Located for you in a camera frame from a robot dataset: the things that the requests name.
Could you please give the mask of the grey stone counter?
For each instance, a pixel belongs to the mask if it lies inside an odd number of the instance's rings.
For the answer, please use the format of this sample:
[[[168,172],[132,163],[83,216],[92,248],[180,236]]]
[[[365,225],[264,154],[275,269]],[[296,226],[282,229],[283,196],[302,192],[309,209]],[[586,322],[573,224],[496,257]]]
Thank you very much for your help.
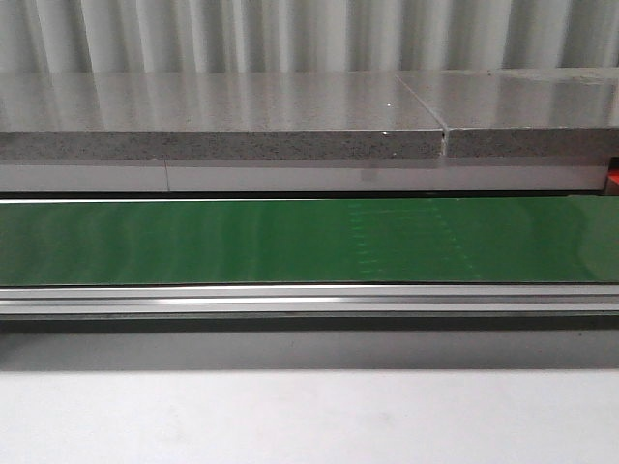
[[[614,69],[1,77],[1,190],[604,193]]]

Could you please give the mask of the red plastic tray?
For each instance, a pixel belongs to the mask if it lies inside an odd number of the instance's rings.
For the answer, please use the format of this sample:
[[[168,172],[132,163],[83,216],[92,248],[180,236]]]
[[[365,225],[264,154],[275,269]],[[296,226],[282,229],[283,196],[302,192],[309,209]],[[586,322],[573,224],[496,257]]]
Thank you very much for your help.
[[[605,187],[605,195],[618,196],[619,195],[619,158],[614,157],[610,160]]]

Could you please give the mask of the white pleated curtain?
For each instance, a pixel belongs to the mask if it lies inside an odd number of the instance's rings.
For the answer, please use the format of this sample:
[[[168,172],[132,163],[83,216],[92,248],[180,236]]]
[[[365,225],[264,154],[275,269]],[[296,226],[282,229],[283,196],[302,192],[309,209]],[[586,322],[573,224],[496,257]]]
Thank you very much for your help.
[[[614,67],[614,1],[5,1],[5,72]]]

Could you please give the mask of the green conveyor belt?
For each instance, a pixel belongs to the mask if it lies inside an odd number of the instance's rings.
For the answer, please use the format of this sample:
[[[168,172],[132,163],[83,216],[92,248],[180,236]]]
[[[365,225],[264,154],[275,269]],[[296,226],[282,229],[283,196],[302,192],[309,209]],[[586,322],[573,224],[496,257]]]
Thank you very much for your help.
[[[617,311],[614,197],[1,205],[5,317]]]

